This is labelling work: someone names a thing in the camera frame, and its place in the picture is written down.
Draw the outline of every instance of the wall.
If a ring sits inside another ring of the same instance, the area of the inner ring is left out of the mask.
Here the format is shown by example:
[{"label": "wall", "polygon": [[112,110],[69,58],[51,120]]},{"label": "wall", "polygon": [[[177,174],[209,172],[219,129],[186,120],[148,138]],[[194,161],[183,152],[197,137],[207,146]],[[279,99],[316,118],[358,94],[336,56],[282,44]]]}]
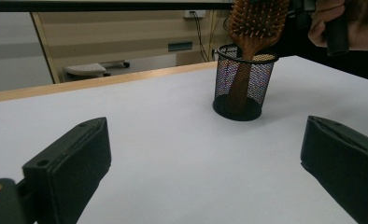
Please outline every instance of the wall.
[{"label": "wall", "polygon": [[[42,12],[33,16],[54,80],[63,82],[65,66],[199,51],[195,20],[183,19],[183,13],[182,10]],[[221,15],[226,16],[227,12],[218,14]],[[216,17],[213,11],[207,11],[206,17],[200,19],[206,49]],[[213,44],[225,40],[223,20],[214,32]],[[192,41],[192,49],[168,51],[169,43],[182,41]],[[197,58],[197,63],[201,63],[201,57]]]},{"label": "wall", "polygon": [[0,13],[0,91],[52,84],[29,13]]}]

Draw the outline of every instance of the finger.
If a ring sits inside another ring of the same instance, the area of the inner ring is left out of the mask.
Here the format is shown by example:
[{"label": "finger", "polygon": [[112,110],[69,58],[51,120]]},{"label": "finger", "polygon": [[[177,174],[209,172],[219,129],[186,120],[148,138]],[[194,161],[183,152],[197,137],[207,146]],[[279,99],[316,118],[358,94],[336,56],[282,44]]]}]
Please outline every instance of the finger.
[{"label": "finger", "polygon": [[334,7],[340,7],[345,0],[318,0],[316,2],[316,11],[324,11]]},{"label": "finger", "polygon": [[344,14],[344,11],[345,6],[342,5],[339,7],[334,7],[331,9],[315,12],[315,14],[313,15],[311,29],[314,28],[317,24],[321,23],[322,21],[328,22],[338,18],[339,16]]},{"label": "finger", "polygon": [[324,38],[324,30],[326,29],[326,24],[324,21],[316,24],[312,29],[308,32],[308,38],[315,46],[318,47],[327,47],[326,40]]}]

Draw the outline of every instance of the hairbrush bristles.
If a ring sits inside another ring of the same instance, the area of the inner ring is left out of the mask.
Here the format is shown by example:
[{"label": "hairbrush bristles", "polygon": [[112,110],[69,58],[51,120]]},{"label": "hairbrush bristles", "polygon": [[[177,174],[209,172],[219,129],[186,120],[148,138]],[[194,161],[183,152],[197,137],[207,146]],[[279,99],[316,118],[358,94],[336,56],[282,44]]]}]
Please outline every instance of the hairbrush bristles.
[{"label": "hairbrush bristles", "polygon": [[231,35],[280,37],[289,2],[264,0],[251,3],[249,0],[236,0],[230,15]]}]

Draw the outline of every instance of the wooden table edge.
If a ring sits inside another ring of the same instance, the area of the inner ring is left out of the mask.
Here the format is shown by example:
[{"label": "wooden table edge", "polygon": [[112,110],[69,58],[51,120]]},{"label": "wooden table edge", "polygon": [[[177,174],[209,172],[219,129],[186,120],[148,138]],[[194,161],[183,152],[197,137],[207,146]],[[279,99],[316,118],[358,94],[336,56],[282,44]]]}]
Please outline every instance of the wooden table edge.
[{"label": "wooden table edge", "polygon": [[178,67],[170,67],[144,72],[130,73],[126,75],[117,75],[112,77],[91,78],[81,81],[65,82],[59,84],[51,84],[46,86],[31,87],[17,89],[12,91],[0,91],[0,102],[8,100],[16,100],[33,96],[48,95],[64,91],[76,91],[93,87],[101,87],[113,85],[117,83],[136,81],[152,77],[163,77],[174,74],[193,72],[197,70],[216,68],[217,63],[196,63],[190,65],[182,65]]}]

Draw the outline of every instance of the power outlet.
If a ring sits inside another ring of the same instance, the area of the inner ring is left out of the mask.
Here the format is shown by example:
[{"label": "power outlet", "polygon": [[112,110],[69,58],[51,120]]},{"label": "power outlet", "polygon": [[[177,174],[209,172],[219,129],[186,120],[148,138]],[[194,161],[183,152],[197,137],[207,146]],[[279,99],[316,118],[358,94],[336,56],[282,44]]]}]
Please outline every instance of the power outlet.
[{"label": "power outlet", "polygon": [[192,13],[195,12],[198,18],[204,18],[206,16],[206,10],[185,10],[184,18],[195,18],[195,15]]}]

